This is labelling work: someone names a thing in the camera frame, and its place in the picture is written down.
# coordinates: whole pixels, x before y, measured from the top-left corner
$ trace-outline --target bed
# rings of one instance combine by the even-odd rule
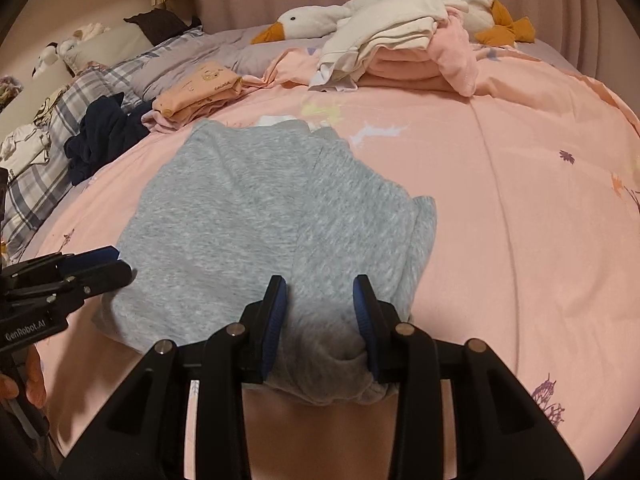
[[[268,21],[251,22],[250,9],[243,19],[237,27]],[[219,27],[203,23],[206,32]],[[630,370],[640,358],[640,123],[545,45],[484,49],[469,100],[391,88],[308,92],[317,53],[295,50],[270,67],[265,88],[212,118],[238,128],[264,115],[327,122],[377,173],[411,196],[433,196],[438,230],[414,323],[443,340],[487,341],[597,478],[638,411],[640,380]],[[158,52],[96,72],[97,94],[125,91],[133,104],[128,76]],[[86,99],[79,86],[64,97],[76,121],[83,108],[73,103]],[[103,168],[58,205],[23,257],[116,244],[146,183],[189,134],[190,126],[151,134]],[[38,346],[63,453],[139,358],[95,329],[96,309],[88,301],[68,331]],[[384,478],[395,404],[313,407],[246,392],[254,478]],[[191,456],[186,469],[192,478]]]

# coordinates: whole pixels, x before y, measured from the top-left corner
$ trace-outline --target screw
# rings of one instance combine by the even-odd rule
[[[245,330],[246,328],[242,323],[232,323],[226,327],[226,333],[228,333],[232,337],[242,335]]]
[[[476,352],[478,354],[486,351],[486,343],[481,339],[470,339],[467,345],[473,352]]]
[[[411,323],[398,323],[396,325],[396,332],[400,335],[410,336],[415,332],[415,326]]]
[[[174,343],[169,341],[168,339],[162,339],[162,341],[158,341],[154,345],[154,350],[158,352],[160,355],[164,355],[169,353],[174,349]]]

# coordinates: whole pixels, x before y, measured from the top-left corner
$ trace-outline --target blue gripper pad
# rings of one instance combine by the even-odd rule
[[[76,272],[82,272],[101,264],[116,262],[119,256],[120,251],[115,247],[101,247],[100,249],[65,258],[58,264],[58,271],[62,276],[71,276]]]
[[[280,330],[282,329],[286,313],[287,282],[283,278],[280,280],[276,300],[271,309],[269,320],[267,321],[267,328],[264,331],[264,338],[262,340],[262,380],[267,378],[276,362]]]
[[[360,282],[356,278],[353,280],[353,308],[356,311],[356,321],[358,322],[358,330],[364,339],[367,349],[367,368],[375,381],[380,378],[380,367],[378,366],[378,345],[373,332],[373,326],[367,304],[364,300],[364,293],[360,287]]]

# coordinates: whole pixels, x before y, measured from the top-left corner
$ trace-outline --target plaid pillow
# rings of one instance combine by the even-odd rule
[[[2,240],[12,262],[20,258],[35,232],[71,188],[63,146],[70,136],[78,134],[88,105],[100,96],[124,92],[122,108],[131,110],[141,101],[129,85],[133,74],[148,60],[202,34],[202,28],[192,28],[112,68],[89,68],[65,92],[51,115],[49,162],[28,167],[11,182],[6,194]]]

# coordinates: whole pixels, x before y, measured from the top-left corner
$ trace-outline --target navy blue clothing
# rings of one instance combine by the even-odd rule
[[[151,102],[139,104],[127,115],[120,108],[123,99],[122,92],[98,97],[87,107],[80,132],[66,140],[64,150],[73,186],[94,176],[149,134],[141,118],[151,110]]]

